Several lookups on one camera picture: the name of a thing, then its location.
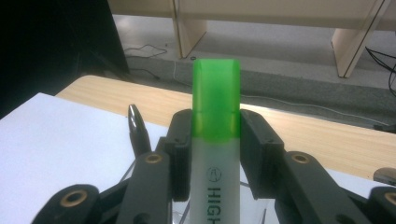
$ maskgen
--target cable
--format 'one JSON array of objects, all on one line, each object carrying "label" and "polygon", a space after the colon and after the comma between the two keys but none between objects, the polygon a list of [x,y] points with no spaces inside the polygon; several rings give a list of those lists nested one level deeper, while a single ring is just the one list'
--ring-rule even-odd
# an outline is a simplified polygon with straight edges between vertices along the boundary
[{"label": "cable", "polygon": [[[143,49],[143,48],[145,48],[145,47],[152,47],[153,49],[158,49],[158,50],[161,50],[162,52],[156,53],[156,54],[152,54],[152,55],[150,55],[150,56],[138,56],[138,55],[128,55],[128,54],[126,54],[126,51],[128,51],[128,50],[131,50],[131,49],[140,50],[140,49]],[[165,54],[165,53],[167,53],[167,52],[168,52],[167,49],[160,49],[160,48],[157,48],[157,47],[152,46],[152,45],[150,45],[150,44],[144,45],[144,46],[142,46],[142,47],[140,47],[140,48],[128,48],[128,49],[125,49],[125,50],[124,50],[124,53],[125,53],[125,57],[126,57],[126,58],[132,58],[132,57],[136,57],[136,58],[152,58],[152,57],[155,57],[155,56],[158,56],[158,55],[161,55],[161,54]]]},{"label": "cable", "polygon": [[187,214],[190,211],[190,201],[187,203],[186,207],[184,208],[183,216],[181,217],[180,221],[178,224],[184,224],[184,221],[186,220]]},{"label": "cable", "polygon": [[154,73],[150,72],[150,71],[147,70],[147,69],[143,69],[143,68],[129,68],[129,70],[130,70],[130,71],[144,71],[144,72],[147,72],[147,73],[149,73],[150,75],[152,75],[155,79],[160,79],[159,76],[155,75]]},{"label": "cable", "polygon": [[263,99],[268,99],[268,100],[272,100],[272,101],[277,101],[277,102],[280,102],[280,103],[283,103],[283,104],[286,104],[286,105],[307,106],[307,107],[320,108],[320,109],[331,111],[331,112],[339,114],[339,115],[352,117],[352,118],[357,118],[357,119],[366,119],[366,120],[370,120],[371,122],[375,122],[375,123],[379,123],[379,124],[382,124],[382,125],[389,126],[387,123],[384,123],[384,122],[381,122],[381,121],[378,121],[378,120],[375,120],[375,119],[369,119],[369,118],[358,116],[358,115],[351,115],[351,114],[343,113],[343,112],[340,112],[340,111],[337,111],[337,110],[334,110],[334,109],[331,109],[331,108],[328,108],[328,107],[325,107],[325,106],[321,106],[321,105],[295,104],[295,103],[282,101],[282,100],[278,100],[278,99],[271,98],[271,97],[266,97],[266,96],[251,96],[251,95],[244,95],[244,94],[241,94],[241,96],[247,97],[247,98],[263,98]]},{"label": "cable", "polygon": [[390,79],[392,78],[393,73],[395,73],[395,67],[396,67],[396,64],[393,65],[392,71],[390,71],[389,80],[388,80],[388,86],[389,86],[390,92],[396,97],[396,90],[394,90],[392,88],[392,84],[393,84],[393,81],[396,78],[396,74],[395,74],[395,77],[393,78],[393,80],[390,82]]},{"label": "cable", "polygon": [[378,63],[380,66],[382,66],[382,67],[384,67],[385,69],[387,69],[388,71],[390,71],[389,79],[388,79],[388,87],[389,87],[390,93],[392,93],[392,95],[396,97],[396,90],[394,90],[394,89],[392,88],[393,82],[394,82],[394,80],[395,80],[395,77],[392,78],[392,75],[393,75],[394,73],[396,73],[396,72],[395,72],[395,66],[393,66],[393,68],[390,67],[389,65],[387,65],[386,63],[384,63],[384,62],[382,62],[380,59],[378,59],[378,58],[374,55],[374,53],[377,53],[377,54],[380,54],[380,55],[382,55],[382,56],[386,56],[386,57],[389,57],[389,58],[392,58],[392,59],[396,59],[396,57],[395,57],[395,56],[392,56],[392,55],[388,55],[388,54],[382,53],[382,52],[379,52],[379,51],[375,51],[375,50],[369,49],[369,48],[367,48],[367,47],[366,47],[366,50],[367,50],[367,52],[370,54],[370,56],[374,59],[374,61],[375,61],[376,63]]}]

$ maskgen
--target black wire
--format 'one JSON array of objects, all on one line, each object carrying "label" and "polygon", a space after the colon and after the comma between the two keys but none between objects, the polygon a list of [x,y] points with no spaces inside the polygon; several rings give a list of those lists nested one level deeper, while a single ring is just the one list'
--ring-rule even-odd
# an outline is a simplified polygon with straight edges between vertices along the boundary
[{"label": "black wire", "polygon": [[396,78],[396,75],[395,75],[395,77],[392,79],[393,74],[396,74],[396,71],[395,71],[396,64],[393,67],[390,67],[389,65],[387,65],[386,63],[384,63],[380,59],[378,59],[378,57],[376,57],[374,55],[374,53],[377,53],[377,54],[380,54],[382,56],[386,56],[386,57],[389,57],[389,58],[392,58],[392,59],[396,59],[396,57],[392,56],[392,55],[388,55],[388,54],[382,53],[382,52],[379,52],[379,51],[375,51],[375,50],[369,49],[367,47],[366,47],[366,50],[370,54],[370,56],[374,59],[374,61],[376,63],[378,63],[380,66],[382,66],[385,69],[387,69],[388,71],[390,71],[389,79],[388,79],[388,87],[389,87],[390,93],[392,93],[392,95],[394,95],[396,97],[396,90],[394,90],[392,88],[393,82],[394,82],[394,80]]},{"label": "black wire", "polygon": [[[390,92],[396,97],[396,90],[394,90],[394,89],[392,88],[393,81],[395,80],[395,77],[396,77],[395,67],[396,67],[396,64],[393,65],[392,71],[390,71],[389,80],[388,80],[388,85],[389,85],[389,90],[390,90]],[[390,79],[391,79],[391,77],[392,77],[392,75],[393,75],[394,73],[395,73],[395,77],[394,77],[393,80],[390,82]]]},{"label": "black wire", "polygon": [[147,72],[147,73],[149,73],[150,75],[152,75],[155,79],[160,79],[159,76],[155,75],[154,73],[150,72],[150,71],[147,70],[147,69],[143,69],[143,68],[129,68],[129,70],[130,70],[130,71],[144,71],[144,72]]},{"label": "black wire", "polygon": [[[153,55],[150,55],[150,56],[137,56],[137,55],[128,55],[128,54],[126,54],[126,51],[128,51],[128,50],[131,50],[131,49],[143,49],[143,48],[145,48],[145,47],[152,47],[152,48],[154,48],[154,49],[162,50],[162,52],[156,53],[156,54],[153,54]],[[142,47],[140,47],[140,48],[128,48],[128,49],[125,49],[125,50],[124,50],[125,58],[133,58],[133,57],[136,57],[136,58],[152,58],[152,57],[155,57],[155,56],[158,56],[158,55],[161,55],[161,54],[165,54],[165,53],[167,53],[167,52],[168,52],[167,49],[160,49],[160,48],[157,48],[157,47],[152,46],[152,45],[150,45],[150,44],[144,45],[144,46],[142,46]]]},{"label": "black wire", "polygon": [[181,217],[180,221],[178,224],[184,224],[184,221],[186,220],[187,214],[190,211],[190,201],[187,203],[186,208],[184,209],[183,216]]}]

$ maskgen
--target screw hole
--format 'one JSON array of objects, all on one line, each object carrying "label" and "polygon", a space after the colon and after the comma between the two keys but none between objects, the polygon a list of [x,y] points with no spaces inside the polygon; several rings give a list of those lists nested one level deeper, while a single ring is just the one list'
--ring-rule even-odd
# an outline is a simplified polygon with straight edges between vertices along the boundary
[{"label": "screw hole", "polygon": [[61,206],[63,207],[73,207],[84,202],[88,197],[87,191],[83,189],[74,190],[61,199]]},{"label": "screw hole", "polygon": [[150,154],[146,157],[145,161],[147,163],[157,163],[159,161],[161,161],[163,159],[163,157],[159,154]]},{"label": "screw hole", "polygon": [[294,161],[297,161],[299,163],[303,163],[303,164],[309,163],[309,159],[301,154],[292,155],[292,158]]}]

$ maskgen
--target white paper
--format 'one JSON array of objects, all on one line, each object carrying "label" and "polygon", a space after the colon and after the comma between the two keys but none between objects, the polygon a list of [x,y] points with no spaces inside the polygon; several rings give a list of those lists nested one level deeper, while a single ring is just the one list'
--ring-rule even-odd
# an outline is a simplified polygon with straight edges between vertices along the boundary
[{"label": "white paper", "polygon": [[[167,129],[146,127],[155,148]],[[108,189],[134,160],[127,118],[41,93],[0,120],[0,151],[2,223],[32,222],[71,185]]]}]

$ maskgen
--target floor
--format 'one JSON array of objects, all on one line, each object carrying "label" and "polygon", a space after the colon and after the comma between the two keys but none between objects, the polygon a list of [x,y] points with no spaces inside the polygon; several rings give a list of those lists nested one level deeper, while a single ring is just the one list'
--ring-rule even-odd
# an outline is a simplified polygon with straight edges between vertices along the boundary
[{"label": "floor", "polygon": [[[332,51],[333,28],[301,27],[260,23],[209,21],[207,32],[186,59],[179,59],[171,19],[113,16],[124,48],[150,44],[166,49],[155,58],[189,63],[195,58],[234,58],[248,71],[286,77],[388,88],[389,72],[378,66],[366,51],[350,78],[337,76]],[[375,31],[367,47],[396,54],[394,32]],[[144,47],[127,54],[150,56],[158,49]]]}]

